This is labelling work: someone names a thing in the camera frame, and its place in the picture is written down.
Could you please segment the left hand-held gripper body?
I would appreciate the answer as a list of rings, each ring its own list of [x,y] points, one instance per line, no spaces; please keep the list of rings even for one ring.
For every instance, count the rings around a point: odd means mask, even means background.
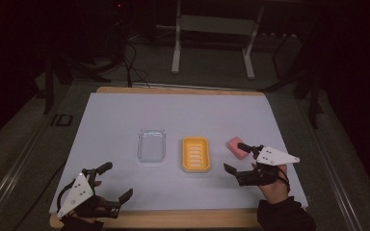
[[[109,170],[108,167],[83,169],[60,192],[57,200],[57,218],[66,218],[70,212],[79,218],[117,218],[120,201],[107,201],[95,194],[95,178]]]

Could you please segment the black floor bracket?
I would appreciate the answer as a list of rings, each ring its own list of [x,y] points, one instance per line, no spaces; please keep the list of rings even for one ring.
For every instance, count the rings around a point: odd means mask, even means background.
[[[55,114],[50,125],[56,127],[70,126],[73,121],[73,115]]]

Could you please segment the metal floor rail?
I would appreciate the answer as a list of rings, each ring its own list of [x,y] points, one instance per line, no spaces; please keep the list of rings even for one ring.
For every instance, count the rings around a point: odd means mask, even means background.
[[[312,141],[316,146],[319,157],[321,158],[320,163],[323,167],[325,175],[329,181],[330,188],[335,197],[335,202],[340,209],[341,215],[343,216],[346,225],[349,228],[349,231],[363,231],[354,210],[354,206],[352,205],[347,191],[345,190],[344,185],[332,164],[329,153],[325,146],[322,144],[318,131],[313,127],[313,125],[309,121],[309,118],[307,117],[309,104],[305,100],[297,100],[296,103],[298,104],[305,125],[309,129]]]
[[[0,181],[0,231],[53,231],[49,210],[73,137],[71,127],[40,125],[13,155]]]

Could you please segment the black metal stand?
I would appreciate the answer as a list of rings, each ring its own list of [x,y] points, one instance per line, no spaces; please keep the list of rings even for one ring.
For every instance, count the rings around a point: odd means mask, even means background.
[[[293,95],[296,99],[309,97],[308,121],[314,129],[318,128],[319,93],[321,85],[323,40],[309,34],[305,39],[291,67],[284,72],[282,78],[269,87],[259,89],[260,92],[273,92],[291,83],[296,83]]]
[[[39,96],[42,96],[45,99],[45,108],[43,111],[45,115],[50,112],[54,105],[54,76],[57,76],[58,80],[62,84],[69,85],[73,81],[73,77],[70,72],[71,67],[82,71],[86,76],[97,82],[109,82],[108,79],[97,75],[88,67],[74,61],[71,57],[68,57],[65,54],[56,52],[48,53],[44,62],[44,90],[41,90],[39,93]]]

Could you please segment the white metal stand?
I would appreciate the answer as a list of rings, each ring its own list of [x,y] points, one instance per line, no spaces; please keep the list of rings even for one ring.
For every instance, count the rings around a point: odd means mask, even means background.
[[[181,11],[182,0],[175,1],[174,48],[172,55],[171,73],[178,74],[181,60],[181,32],[203,32],[213,34],[227,34],[248,36],[249,42],[241,50],[247,78],[254,79],[255,73],[251,61],[251,51],[258,35],[259,26],[265,11],[260,5],[256,11],[255,19],[239,19],[206,15],[184,14]]]

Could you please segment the pink soap bar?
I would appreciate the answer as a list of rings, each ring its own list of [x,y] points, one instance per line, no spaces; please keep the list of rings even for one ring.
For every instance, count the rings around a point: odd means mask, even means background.
[[[232,140],[230,140],[227,144],[226,147],[229,149],[229,151],[239,160],[245,159],[249,153],[240,149],[238,147],[239,143],[242,143],[243,141],[239,137],[235,137]]]

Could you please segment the person's right hand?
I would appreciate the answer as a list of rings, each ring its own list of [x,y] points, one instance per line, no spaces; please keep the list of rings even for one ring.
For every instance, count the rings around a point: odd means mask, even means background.
[[[287,165],[278,166],[278,179],[276,182],[259,186],[269,204],[277,204],[288,198],[289,183],[287,179]]]

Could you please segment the pale blue table sheet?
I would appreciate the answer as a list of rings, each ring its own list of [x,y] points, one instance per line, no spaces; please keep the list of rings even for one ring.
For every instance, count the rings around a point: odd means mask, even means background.
[[[166,156],[161,163],[141,163],[139,133],[163,129]],[[182,168],[182,141],[205,137],[211,167],[191,173]],[[112,162],[101,175],[96,193],[111,200],[132,189],[124,211],[255,208],[262,194],[241,187],[224,164],[239,170],[251,158],[239,160],[226,147],[239,137],[248,145],[284,150],[268,99],[263,95],[185,95],[94,93],[91,95],[71,147],[59,185],[64,187],[84,168]]]

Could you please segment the clear plastic tray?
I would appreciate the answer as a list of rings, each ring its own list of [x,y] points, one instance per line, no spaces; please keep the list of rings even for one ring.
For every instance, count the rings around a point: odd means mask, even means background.
[[[163,129],[143,129],[139,133],[137,157],[141,163],[161,163],[166,156],[166,133]]]

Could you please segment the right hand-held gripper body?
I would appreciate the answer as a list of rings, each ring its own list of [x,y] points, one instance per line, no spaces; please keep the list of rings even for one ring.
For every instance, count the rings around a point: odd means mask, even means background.
[[[253,170],[238,171],[236,179],[240,186],[264,186],[277,181],[278,166],[295,164],[300,161],[298,157],[277,150],[273,147],[260,145],[261,151],[254,155],[256,160]]]

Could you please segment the yellow soap dish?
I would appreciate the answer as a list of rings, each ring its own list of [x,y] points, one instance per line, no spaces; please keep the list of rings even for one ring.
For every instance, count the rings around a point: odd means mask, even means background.
[[[211,167],[209,143],[205,137],[187,137],[182,141],[182,168],[186,172],[207,172]]]

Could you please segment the person's left hand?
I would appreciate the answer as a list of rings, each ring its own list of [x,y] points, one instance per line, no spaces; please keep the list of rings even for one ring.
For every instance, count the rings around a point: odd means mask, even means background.
[[[95,187],[98,187],[98,186],[100,186],[102,184],[102,181],[94,181],[94,186]],[[104,197],[102,197],[102,196],[96,196],[96,197],[98,197],[99,199],[101,199],[101,200],[105,200],[105,198]],[[97,206],[96,207],[96,211],[103,211],[103,210],[106,210],[104,207],[99,207],[99,206]],[[89,217],[79,217],[74,211],[71,211],[71,212],[69,212],[68,213],[68,215],[70,216],[70,217],[73,217],[73,218],[79,218],[79,219],[81,219],[81,220],[83,220],[83,221],[85,221],[85,222],[88,222],[88,223],[95,223],[96,221],[97,221],[97,217],[92,217],[92,218],[89,218]]]

